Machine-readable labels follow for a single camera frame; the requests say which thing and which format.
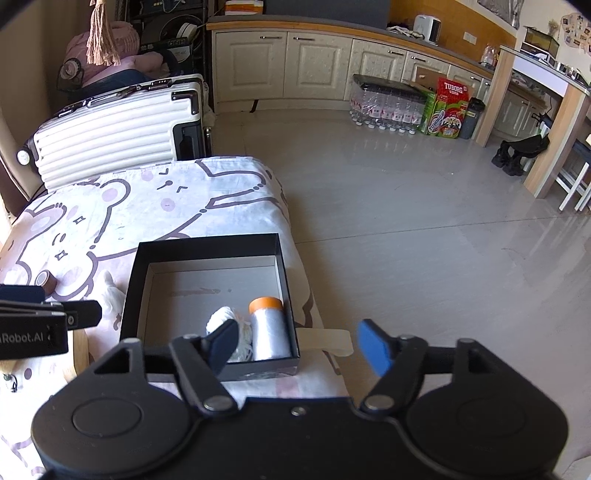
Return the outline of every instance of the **black stool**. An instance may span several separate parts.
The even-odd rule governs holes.
[[[507,142],[503,140],[499,150],[492,159],[493,165],[502,168],[503,171],[513,177],[522,176],[523,168],[521,168],[522,158],[536,158],[550,145],[548,136],[542,137],[535,135],[533,137],[518,140],[516,142]],[[509,148],[513,149],[513,155],[509,156]]]

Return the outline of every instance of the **water bottle pack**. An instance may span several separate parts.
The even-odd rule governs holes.
[[[425,103],[424,94],[405,83],[353,75],[350,113],[357,125],[415,134],[423,120]]]

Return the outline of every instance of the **table leg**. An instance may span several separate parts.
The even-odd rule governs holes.
[[[577,132],[583,125],[590,104],[587,95],[571,84],[568,85],[548,134],[550,146],[538,156],[524,182],[525,188],[534,197],[543,198],[548,193],[573,148]]]
[[[499,61],[496,64],[495,75],[492,78],[491,92],[488,97],[486,109],[478,131],[475,136],[475,141],[481,147],[485,147],[493,127],[495,126],[496,118],[499,116],[501,111],[501,105],[509,82],[511,81],[511,73],[513,72],[513,63],[515,62],[515,56],[505,50],[501,50]]]

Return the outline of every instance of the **open box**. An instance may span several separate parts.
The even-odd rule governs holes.
[[[279,235],[209,236],[140,243],[129,279],[121,339],[165,346],[195,333],[205,336],[211,315],[232,307],[245,317],[258,297],[283,302],[291,356],[228,363],[221,381],[295,375],[300,361]],[[165,381],[164,378],[150,378]]]

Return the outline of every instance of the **orange wall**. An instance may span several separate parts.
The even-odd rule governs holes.
[[[441,20],[440,46],[472,60],[480,61],[487,44],[515,47],[515,37],[507,30],[456,0],[391,0],[391,22],[404,22],[412,28],[419,14]],[[476,45],[463,39],[464,32],[477,38]]]

